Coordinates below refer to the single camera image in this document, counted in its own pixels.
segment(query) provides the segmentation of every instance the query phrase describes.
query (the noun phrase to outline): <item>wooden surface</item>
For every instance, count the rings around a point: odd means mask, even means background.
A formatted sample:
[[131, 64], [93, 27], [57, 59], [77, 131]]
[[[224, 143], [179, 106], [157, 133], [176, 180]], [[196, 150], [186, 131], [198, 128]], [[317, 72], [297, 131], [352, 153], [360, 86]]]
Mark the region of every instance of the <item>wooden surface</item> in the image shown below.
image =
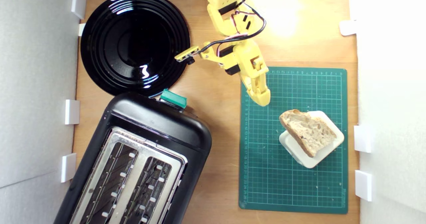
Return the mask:
[[[87, 0], [86, 18], [103, 1]], [[193, 45], [221, 39], [207, 14], [206, 1], [170, 1], [187, 19]], [[359, 224], [359, 199], [354, 193], [358, 156], [353, 150], [352, 128], [358, 116], [356, 40], [339, 33], [339, 21], [349, 18], [348, 0], [248, 0], [248, 3], [268, 21], [265, 31], [255, 40], [269, 66], [347, 69], [349, 212], [328, 215], [239, 209], [239, 77], [229, 76], [217, 64], [196, 58], [196, 63], [187, 67], [171, 91], [187, 97], [189, 106], [207, 122], [213, 146], [183, 223]], [[74, 138], [78, 163], [111, 98], [88, 77], [79, 59], [77, 100], [81, 101], [81, 122], [76, 126]]]

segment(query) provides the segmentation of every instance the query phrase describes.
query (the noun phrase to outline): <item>white wall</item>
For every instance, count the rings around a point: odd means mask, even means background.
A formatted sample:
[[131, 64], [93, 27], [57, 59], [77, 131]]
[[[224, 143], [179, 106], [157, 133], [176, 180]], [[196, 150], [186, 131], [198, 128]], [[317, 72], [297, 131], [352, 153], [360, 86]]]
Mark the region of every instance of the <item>white wall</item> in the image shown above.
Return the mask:
[[69, 183], [65, 100], [76, 95], [71, 0], [0, 0], [0, 223], [51, 223]]
[[358, 0], [359, 125], [373, 176], [361, 224], [426, 223], [426, 0]]

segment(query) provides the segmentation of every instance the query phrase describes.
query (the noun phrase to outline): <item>black ceramic plate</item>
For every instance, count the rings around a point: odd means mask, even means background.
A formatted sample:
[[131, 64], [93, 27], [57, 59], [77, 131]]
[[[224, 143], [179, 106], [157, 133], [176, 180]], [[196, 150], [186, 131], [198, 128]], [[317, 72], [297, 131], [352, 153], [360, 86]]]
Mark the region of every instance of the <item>black ceramic plate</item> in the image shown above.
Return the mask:
[[104, 91], [152, 97], [172, 86], [187, 63], [174, 57], [190, 46], [187, 24], [167, 0], [107, 0], [87, 20], [81, 58]]

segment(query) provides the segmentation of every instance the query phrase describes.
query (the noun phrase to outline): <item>cutting mat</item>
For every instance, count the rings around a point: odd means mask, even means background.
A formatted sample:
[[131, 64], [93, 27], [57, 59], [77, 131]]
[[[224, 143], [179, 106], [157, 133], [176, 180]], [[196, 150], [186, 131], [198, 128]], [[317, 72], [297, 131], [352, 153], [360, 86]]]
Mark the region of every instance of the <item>cutting mat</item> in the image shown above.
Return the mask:
[[[270, 67], [271, 102], [254, 103], [241, 89], [239, 206], [286, 212], [347, 213], [347, 72]], [[298, 164], [278, 141], [278, 117], [289, 109], [321, 110], [345, 141], [315, 168]]]

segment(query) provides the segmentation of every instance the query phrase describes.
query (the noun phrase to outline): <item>black toaster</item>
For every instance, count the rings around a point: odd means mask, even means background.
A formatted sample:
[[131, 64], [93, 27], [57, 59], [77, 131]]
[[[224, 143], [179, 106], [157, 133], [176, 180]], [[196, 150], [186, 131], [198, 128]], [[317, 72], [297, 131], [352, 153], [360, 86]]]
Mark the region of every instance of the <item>black toaster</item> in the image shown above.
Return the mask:
[[170, 95], [112, 99], [54, 224], [181, 223], [211, 135]]

